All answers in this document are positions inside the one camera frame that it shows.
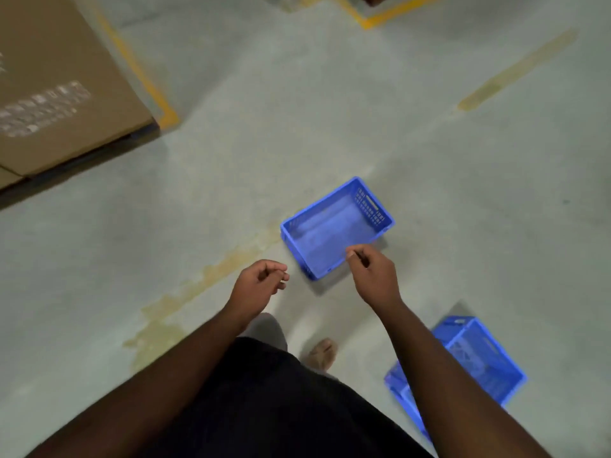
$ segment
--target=person's right hand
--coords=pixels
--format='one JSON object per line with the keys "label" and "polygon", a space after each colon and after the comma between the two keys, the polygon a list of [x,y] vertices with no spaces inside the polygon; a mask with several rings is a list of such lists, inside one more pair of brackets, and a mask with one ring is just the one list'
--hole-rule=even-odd
{"label": "person's right hand", "polygon": [[346,261],[357,292],[374,311],[402,302],[395,264],[380,251],[370,244],[349,246]]}

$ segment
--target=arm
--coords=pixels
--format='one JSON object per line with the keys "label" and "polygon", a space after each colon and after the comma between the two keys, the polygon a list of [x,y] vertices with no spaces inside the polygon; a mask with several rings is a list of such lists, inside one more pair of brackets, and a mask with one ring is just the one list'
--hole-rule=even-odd
{"label": "arm", "polygon": [[119,458],[138,451],[194,399],[233,340],[288,278],[286,265],[269,260],[244,269],[217,315],[28,456]]}
{"label": "arm", "polygon": [[439,456],[549,458],[406,307],[393,262],[370,245],[347,253],[356,289],[390,336]]}

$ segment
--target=forearm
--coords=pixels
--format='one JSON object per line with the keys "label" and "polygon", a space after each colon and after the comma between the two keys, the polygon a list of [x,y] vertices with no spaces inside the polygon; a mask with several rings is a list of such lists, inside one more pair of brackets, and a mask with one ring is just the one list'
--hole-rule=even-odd
{"label": "forearm", "polygon": [[405,304],[374,310],[388,331],[440,457],[549,458]]}
{"label": "forearm", "polygon": [[244,327],[238,316],[221,311],[29,456],[123,457],[135,453],[193,400]]}

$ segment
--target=foot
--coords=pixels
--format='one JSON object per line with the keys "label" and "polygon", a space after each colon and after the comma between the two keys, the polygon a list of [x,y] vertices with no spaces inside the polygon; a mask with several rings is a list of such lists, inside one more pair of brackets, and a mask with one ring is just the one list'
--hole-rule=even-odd
{"label": "foot", "polygon": [[314,346],[304,360],[308,368],[327,371],[335,361],[337,355],[337,344],[329,338],[325,338]]}

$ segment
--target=blue plastic crate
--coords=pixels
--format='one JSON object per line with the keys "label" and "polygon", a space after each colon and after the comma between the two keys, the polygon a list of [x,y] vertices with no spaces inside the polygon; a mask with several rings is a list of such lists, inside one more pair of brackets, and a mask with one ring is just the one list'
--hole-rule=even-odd
{"label": "blue plastic crate", "polygon": [[[432,333],[501,406],[505,406],[526,382],[524,371],[509,358],[477,318],[448,316]],[[388,372],[384,383],[418,429],[430,440],[399,362]]]}
{"label": "blue plastic crate", "polygon": [[365,182],[355,176],[282,222],[280,233],[304,273],[318,280],[341,265],[346,247],[372,242],[394,224]]}

